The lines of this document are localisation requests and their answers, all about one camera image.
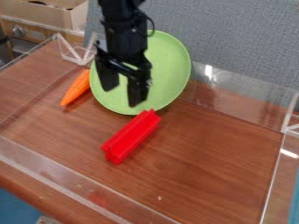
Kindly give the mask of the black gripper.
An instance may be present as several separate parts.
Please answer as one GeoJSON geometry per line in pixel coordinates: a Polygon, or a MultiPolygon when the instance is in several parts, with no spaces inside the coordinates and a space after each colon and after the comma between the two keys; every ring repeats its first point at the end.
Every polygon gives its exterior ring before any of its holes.
{"type": "Polygon", "coordinates": [[[145,57],[146,21],[145,14],[130,14],[127,17],[105,15],[101,19],[106,37],[106,49],[95,43],[94,58],[97,77],[105,91],[118,85],[118,75],[127,78],[127,106],[134,107],[148,96],[152,83],[152,64],[145,57]]]}

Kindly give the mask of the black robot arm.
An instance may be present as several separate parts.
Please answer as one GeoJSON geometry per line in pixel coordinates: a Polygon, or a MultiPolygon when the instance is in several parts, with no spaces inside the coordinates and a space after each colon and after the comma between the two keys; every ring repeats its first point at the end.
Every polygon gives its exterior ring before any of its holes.
{"type": "Polygon", "coordinates": [[[130,107],[148,96],[152,64],[145,57],[146,21],[139,11],[145,0],[97,0],[105,30],[106,50],[95,41],[94,64],[99,85],[105,91],[118,85],[118,75],[126,77],[126,98],[130,107]]]}

